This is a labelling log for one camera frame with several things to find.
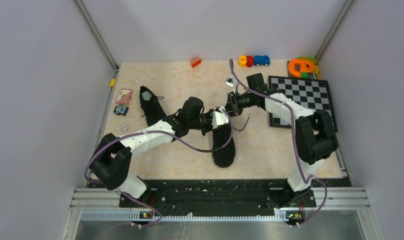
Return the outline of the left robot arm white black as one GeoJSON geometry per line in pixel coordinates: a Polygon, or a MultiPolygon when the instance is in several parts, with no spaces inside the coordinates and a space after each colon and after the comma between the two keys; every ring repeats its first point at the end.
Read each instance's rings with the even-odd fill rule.
{"type": "Polygon", "coordinates": [[[129,173],[131,161],[140,154],[162,144],[179,141],[190,130],[203,134],[230,124],[230,117],[220,106],[203,113],[202,100],[190,97],[175,114],[135,133],[115,136],[106,134],[91,157],[87,169],[109,191],[126,192],[139,207],[150,201],[147,185],[129,173]]]}

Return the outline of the black shoe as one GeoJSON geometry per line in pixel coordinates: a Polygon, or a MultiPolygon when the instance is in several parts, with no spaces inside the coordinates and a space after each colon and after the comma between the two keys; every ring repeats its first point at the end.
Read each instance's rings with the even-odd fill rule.
{"type": "Polygon", "coordinates": [[[152,126],[166,117],[159,100],[163,97],[156,96],[149,88],[141,86],[139,90],[140,107],[148,126],[152,126]]]}
{"type": "MultiPolygon", "coordinates": [[[[233,127],[232,129],[235,131],[243,131],[250,119],[250,114],[241,129],[233,127]]],[[[218,149],[212,152],[212,158],[214,164],[220,168],[228,168],[230,167],[236,156],[236,147],[235,142],[232,138],[231,126],[229,124],[220,126],[217,129],[213,130],[213,146],[212,148],[218,149]]]]}

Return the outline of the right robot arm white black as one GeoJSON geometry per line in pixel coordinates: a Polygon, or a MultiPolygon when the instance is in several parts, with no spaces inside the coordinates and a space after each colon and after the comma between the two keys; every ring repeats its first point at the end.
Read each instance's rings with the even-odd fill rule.
{"type": "Polygon", "coordinates": [[[226,110],[229,115],[238,116],[243,109],[256,106],[291,126],[297,168],[287,178],[282,192],[284,202],[296,206],[311,187],[320,166],[338,148],[333,119],[324,110],[306,108],[280,90],[268,88],[261,73],[248,76],[247,82],[246,92],[238,93],[241,82],[236,75],[233,73],[226,80],[233,87],[228,93],[226,110]]]}

